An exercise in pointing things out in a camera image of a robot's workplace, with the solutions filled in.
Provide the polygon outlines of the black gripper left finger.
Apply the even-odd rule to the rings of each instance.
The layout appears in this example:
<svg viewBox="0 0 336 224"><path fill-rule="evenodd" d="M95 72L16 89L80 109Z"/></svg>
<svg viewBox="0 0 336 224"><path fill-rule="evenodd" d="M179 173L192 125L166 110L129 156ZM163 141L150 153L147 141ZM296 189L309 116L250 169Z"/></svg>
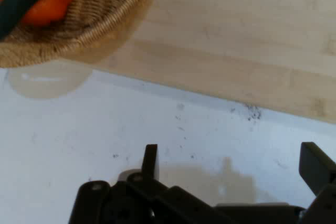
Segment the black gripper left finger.
<svg viewBox="0 0 336 224"><path fill-rule="evenodd" d="M142 167L115 185L98 180L83 184L69 223L234 223L178 186L156 178L156 144L145 148Z"/></svg>

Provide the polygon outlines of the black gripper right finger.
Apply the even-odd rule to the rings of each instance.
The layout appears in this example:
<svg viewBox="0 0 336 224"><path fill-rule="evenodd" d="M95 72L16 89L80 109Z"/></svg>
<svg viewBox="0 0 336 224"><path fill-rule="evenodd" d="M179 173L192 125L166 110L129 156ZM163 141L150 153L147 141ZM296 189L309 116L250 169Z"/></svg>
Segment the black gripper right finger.
<svg viewBox="0 0 336 224"><path fill-rule="evenodd" d="M303 142L299 174L315 195L300 223L335 223L335 162L314 142Z"/></svg>

